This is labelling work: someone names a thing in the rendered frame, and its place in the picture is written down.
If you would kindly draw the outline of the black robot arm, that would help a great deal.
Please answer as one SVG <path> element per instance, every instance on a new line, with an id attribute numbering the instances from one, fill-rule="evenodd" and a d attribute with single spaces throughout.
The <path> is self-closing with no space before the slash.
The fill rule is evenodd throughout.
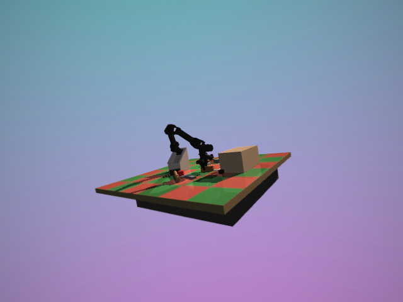
<path id="1" fill-rule="evenodd" d="M 176 128 L 176 130 L 174 131 L 174 128 Z M 188 142 L 190 142 L 191 146 L 193 148 L 196 148 L 199 150 L 199 152 L 211 152 L 213 150 L 213 145 L 209 145 L 206 144 L 203 140 L 197 139 L 197 138 L 193 138 L 192 136 L 190 136 L 189 134 L 187 134 L 186 132 L 184 132 L 181 128 L 176 127 L 175 125 L 172 124 L 168 124 L 167 127 L 164 130 L 165 134 L 168 135 L 169 140 L 171 142 L 170 144 L 170 148 L 172 152 L 176 152 L 176 155 L 181 155 L 183 149 L 180 149 L 179 146 L 179 142 L 177 142 L 175 140 L 174 135 L 179 135 L 182 138 L 184 138 L 185 140 L 187 140 Z M 202 143 L 202 144 L 201 144 Z M 214 156 L 213 154 L 205 154 L 204 159 L 208 159 L 208 160 L 213 160 Z"/>

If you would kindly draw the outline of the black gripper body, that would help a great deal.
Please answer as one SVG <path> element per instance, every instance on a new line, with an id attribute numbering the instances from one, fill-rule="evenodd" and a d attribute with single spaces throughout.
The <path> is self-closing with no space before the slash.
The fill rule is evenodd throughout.
<path id="1" fill-rule="evenodd" d="M 207 152 L 199 152 L 198 155 L 200 155 L 200 159 L 196 161 L 196 164 L 203 164 L 208 161 L 208 159 L 204 159 L 205 154 L 207 154 Z"/>

